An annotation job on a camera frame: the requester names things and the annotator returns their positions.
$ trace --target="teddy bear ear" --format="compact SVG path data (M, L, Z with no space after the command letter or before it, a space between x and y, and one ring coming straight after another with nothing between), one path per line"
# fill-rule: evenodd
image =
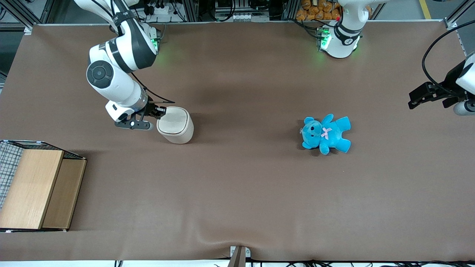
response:
M315 120L315 119L312 118L312 117L306 117L306 118L304 119L304 123L307 124L307 123L312 122L312 121L314 121L314 120Z

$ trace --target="blue teddy bear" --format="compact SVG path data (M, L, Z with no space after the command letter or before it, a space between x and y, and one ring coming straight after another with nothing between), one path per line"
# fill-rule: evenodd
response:
M324 155L330 152L330 148L347 153L350 149L350 140L342 138L342 133L351 129L348 117L343 117L332 122L333 114L323 118L322 123L312 117L306 117L305 126L302 128L304 142L302 146L312 149L320 146L320 152Z

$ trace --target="wooden panel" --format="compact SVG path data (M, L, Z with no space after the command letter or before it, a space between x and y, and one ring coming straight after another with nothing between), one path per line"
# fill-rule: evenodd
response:
M25 149L0 211L0 228L39 229L63 151Z
M85 168L86 160L63 160L46 211L43 228L69 228Z

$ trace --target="brown mat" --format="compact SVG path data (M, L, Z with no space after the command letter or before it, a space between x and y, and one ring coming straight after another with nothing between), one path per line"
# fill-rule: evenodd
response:
M117 129L87 83L107 27L35 27L0 96L0 137L88 164L71 231L0 234L1 259L217 258L237 244L262 260L473 259L473 118L407 106L444 31L369 23L337 60L295 24L170 26L137 76L192 114L192 142L174 145ZM429 57L441 79L463 59L457 37ZM350 117L348 154L301 148L303 119L327 113Z

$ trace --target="pink bow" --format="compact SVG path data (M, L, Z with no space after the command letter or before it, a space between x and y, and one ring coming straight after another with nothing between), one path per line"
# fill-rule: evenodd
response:
M325 139L328 140L328 132L331 131L332 129L322 128L322 130L324 131L324 133L322 134L322 137L325 137Z

